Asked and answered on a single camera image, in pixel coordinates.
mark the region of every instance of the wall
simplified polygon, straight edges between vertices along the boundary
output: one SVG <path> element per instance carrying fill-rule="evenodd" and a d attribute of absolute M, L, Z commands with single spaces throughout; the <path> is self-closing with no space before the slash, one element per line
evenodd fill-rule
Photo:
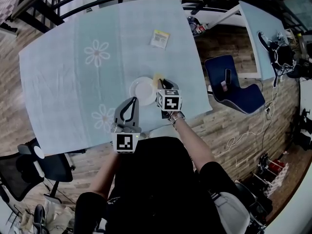
<path fill-rule="evenodd" d="M 304 234 L 312 219 L 312 165 L 297 192 L 267 227 L 266 234 Z"/>
<path fill-rule="evenodd" d="M 9 219 L 11 214 L 11 209 L 6 205 L 6 203 L 0 197 L 0 233 L 7 234 L 9 233 L 9 228 L 11 223 L 6 225 L 6 221 Z"/>

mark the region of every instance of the metal railing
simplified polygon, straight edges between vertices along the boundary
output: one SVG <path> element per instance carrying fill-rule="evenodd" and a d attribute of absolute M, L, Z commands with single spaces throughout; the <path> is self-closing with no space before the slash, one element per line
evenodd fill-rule
<path fill-rule="evenodd" d="M 114 0 L 97 0 L 60 15 L 60 8 L 71 1 L 74 0 L 51 0 L 50 3 L 48 0 L 20 0 L 11 15 L 11 19 L 21 19 L 39 31 L 46 33 L 55 27 L 55 25 L 64 23 L 64 19 L 69 16 L 93 6 Z M 238 1 L 239 0 L 181 0 L 182 4 L 192 4 L 184 7 L 185 10 L 191 10 L 192 15 L 196 15 L 200 10 L 226 12 L 238 5 Z M 279 18 L 283 22 L 285 28 L 291 28 L 295 32 L 308 30 L 301 20 L 283 3 L 283 0 L 243 1 L 255 5 Z"/>

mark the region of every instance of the black office chair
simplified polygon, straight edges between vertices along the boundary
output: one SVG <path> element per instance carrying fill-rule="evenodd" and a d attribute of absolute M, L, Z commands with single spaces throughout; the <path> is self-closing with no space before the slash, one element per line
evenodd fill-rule
<path fill-rule="evenodd" d="M 28 153 L 34 156 L 44 173 L 44 177 L 55 181 L 51 193 L 49 195 L 44 194 L 44 197 L 49 201 L 61 204 L 62 201 L 55 197 L 59 183 L 73 181 L 72 170 L 74 170 L 75 167 L 69 165 L 65 154 L 46 156 L 43 159 L 37 157 L 34 151 L 36 146 L 40 147 L 37 139 L 35 138 L 25 144 L 19 145 L 18 150 L 20 153 Z"/>
<path fill-rule="evenodd" d="M 61 204 L 61 200 L 55 197 L 59 182 L 73 180 L 72 167 L 69 165 L 65 154 L 39 158 L 34 147 L 39 146 L 37 139 L 33 139 L 18 146 L 18 153 L 0 157 L 1 182 L 17 201 L 22 201 L 27 193 L 36 185 L 44 181 L 44 178 L 56 181 L 49 195 L 45 198 Z M 4 201 L 7 197 L 0 190 Z"/>

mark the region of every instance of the white cable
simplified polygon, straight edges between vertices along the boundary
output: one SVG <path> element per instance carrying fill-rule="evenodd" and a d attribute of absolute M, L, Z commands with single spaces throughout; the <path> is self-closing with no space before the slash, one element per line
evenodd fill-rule
<path fill-rule="evenodd" d="M 268 112 L 268 114 L 270 115 L 270 117 L 271 117 L 271 120 L 273 120 L 273 115 L 274 115 L 274 112 L 275 112 L 275 103 L 277 102 L 277 98 L 278 98 L 278 85 L 276 86 L 276 98 L 274 99 L 274 96 L 273 96 L 273 91 L 274 91 L 274 88 L 272 88 L 272 100 L 271 101 L 269 101 L 266 105 L 265 105 L 265 108 L 264 108 L 264 110 L 263 110 L 263 125 L 262 125 L 262 128 L 261 128 L 261 131 L 259 132 L 259 133 L 257 133 L 257 134 L 255 134 L 254 132 L 251 132 L 251 131 L 248 131 L 248 132 L 245 132 L 245 133 L 243 133 L 242 134 L 242 136 L 238 139 L 238 141 L 236 141 L 235 142 L 235 137 L 233 136 L 233 137 L 231 137 L 229 140 L 228 140 L 228 142 L 227 142 L 227 146 L 229 147 L 228 148 L 228 150 L 226 150 L 226 151 L 224 151 L 224 152 L 222 152 L 222 153 L 220 153 L 220 154 L 218 154 L 218 155 L 216 155 L 216 156 L 214 156 L 215 158 L 218 158 L 218 157 L 220 157 L 220 156 L 222 156 L 222 155 L 224 155 L 225 153 L 227 153 L 227 152 L 229 152 L 230 150 L 231 150 L 231 147 L 232 146 L 235 146 L 242 138 L 243 138 L 243 136 L 244 135 L 246 135 L 246 134 L 253 134 L 253 135 L 255 135 L 255 136 L 257 136 L 257 135 L 259 135 L 259 134 L 261 134 L 262 132 L 263 132 L 263 129 L 264 129 L 264 125 L 265 125 L 265 113 L 266 113 L 266 110 L 267 109 L 269 109 L 269 112 Z"/>

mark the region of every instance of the chair leg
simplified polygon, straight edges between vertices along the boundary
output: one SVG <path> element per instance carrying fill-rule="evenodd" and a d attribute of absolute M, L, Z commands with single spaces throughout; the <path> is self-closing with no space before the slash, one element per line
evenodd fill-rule
<path fill-rule="evenodd" d="M 69 157 L 68 154 L 65 154 L 65 157 L 66 157 L 66 159 L 67 159 L 67 161 L 68 161 L 68 164 L 69 164 L 70 168 L 74 171 L 75 168 L 76 168 L 76 166 L 74 166 L 74 164 L 73 164 L 73 162 L 72 162 L 72 159 Z"/>
<path fill-rule="evenodd" d="M 86 149 L 81 149 L 77 151 L 68 152 L 67 154 L 85 154 L 85 153 L 86 153 Z"/>
<path fill-rule="evenodd" d="M 62 204 L 62 201 L 61 201 L 59 198 L 55 197 L 55 194 L 57 193 L 57 190 L 58 190 L 58 186 L 59 186 L 59 181 L 56 181 L 55 184 L 54 184 L 54 186 L 53 186 L 53 189 L 52 189 L 50 195 L 48 195 L 48 194 L 43 194 L 43 196 L 44 196 L 47 200 L 49 200 L 49 201 L 51 201 L 51 202 L 53 202 L 53 203 Z"/>

